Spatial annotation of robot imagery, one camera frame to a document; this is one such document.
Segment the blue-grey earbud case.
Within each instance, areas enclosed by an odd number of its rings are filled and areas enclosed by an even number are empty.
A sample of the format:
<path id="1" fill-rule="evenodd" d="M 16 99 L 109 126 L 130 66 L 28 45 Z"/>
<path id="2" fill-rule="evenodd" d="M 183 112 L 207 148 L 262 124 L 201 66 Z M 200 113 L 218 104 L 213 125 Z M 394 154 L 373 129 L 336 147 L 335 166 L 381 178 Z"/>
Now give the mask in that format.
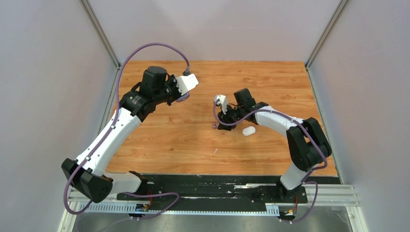
<path id="1" fill-rule="evenodd" d="M 183 102 L 183 101 L 185 101 L 186 99 L 188 99 L 189 97 L 190 97 L 190 93 L 187 92 L 186 94 L 184 94 L 184 95 L 182 95 L 181 97 L 179 97 L 179 98 L 176 100 L 176 102 Z"/>

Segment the white earbud charging case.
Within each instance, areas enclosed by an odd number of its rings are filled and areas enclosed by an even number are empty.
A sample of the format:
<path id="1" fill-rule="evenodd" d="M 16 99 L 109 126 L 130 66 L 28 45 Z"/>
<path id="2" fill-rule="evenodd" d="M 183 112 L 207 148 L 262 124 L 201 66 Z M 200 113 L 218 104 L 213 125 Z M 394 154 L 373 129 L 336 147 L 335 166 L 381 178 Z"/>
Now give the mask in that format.
<path id="1" fill-rule="evenodd" d="M 246 127 L 242 130 L 244 136 L 251 136 L 256 133 L 256 128 L 254 126 Z"/>

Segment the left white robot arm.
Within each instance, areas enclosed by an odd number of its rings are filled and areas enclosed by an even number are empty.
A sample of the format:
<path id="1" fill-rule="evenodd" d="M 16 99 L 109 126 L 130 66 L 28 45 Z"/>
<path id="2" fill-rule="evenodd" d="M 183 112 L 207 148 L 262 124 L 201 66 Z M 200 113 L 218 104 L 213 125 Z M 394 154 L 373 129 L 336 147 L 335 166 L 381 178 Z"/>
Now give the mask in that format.
<path id="1" fill-rule="evenodd" d="M 123 95 L 109 123 L 76 159 L 66 159 L 61 167 L 70 185 L 93 203 L 110 194 L 130 193 L 135 199 L 148 194 L 147 179 L 135 171 L 108 173 L 106 167 L 125 139 L 161 103 L 171 105 L 188 97 L 199 84 L 195 74 L 176 77 L 167 70 L 150 66 L 141 82 Z"/>

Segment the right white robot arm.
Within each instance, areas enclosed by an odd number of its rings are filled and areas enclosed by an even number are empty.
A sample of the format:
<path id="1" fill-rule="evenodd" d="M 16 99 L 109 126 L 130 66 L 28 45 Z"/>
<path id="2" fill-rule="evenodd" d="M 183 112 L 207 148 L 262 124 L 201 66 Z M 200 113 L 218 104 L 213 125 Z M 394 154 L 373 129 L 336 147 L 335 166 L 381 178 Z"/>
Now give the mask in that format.
<path id="1" fill-rule="evenodd" d="M 256 102 L 247 88 L 234 93 L 235 104 L 225 95 L 214 97 L 213 114 L 219 130 L 231 131 L 242 121 L 270 128 L 287 139 L 291 164 L 280 177 L 276 195 L 288 202 L 295 189 L 316 170 L 328 166 L 331 146 L 317 119 L 293 117 L 274 109 L 265 102 Z"/>

